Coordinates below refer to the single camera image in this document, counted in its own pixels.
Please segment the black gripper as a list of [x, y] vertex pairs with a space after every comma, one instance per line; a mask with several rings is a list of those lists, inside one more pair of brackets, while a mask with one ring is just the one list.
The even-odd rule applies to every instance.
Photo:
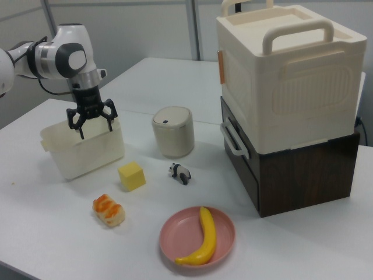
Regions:
[[[76, 109], [68, 108], [66, 110], [70, 129], [78, 131], [81, 139], [84, 140], [85, 137], [82, 127], [85, 123], [85, 118], [96, 118], [102, 116], [107, 120], [109, 131], [112, 131], [112, 122], [118, 117], [117, 110], [111, 99], [102, 102], [98, 86], [84, 90], [73, 89], [72, 94], [77, 107]], [[104, 110], [105, 107], [110, 109], [110, 113], [107, 113]], [[74, 118], [77, 114], [79, 117], [75, 121]]]

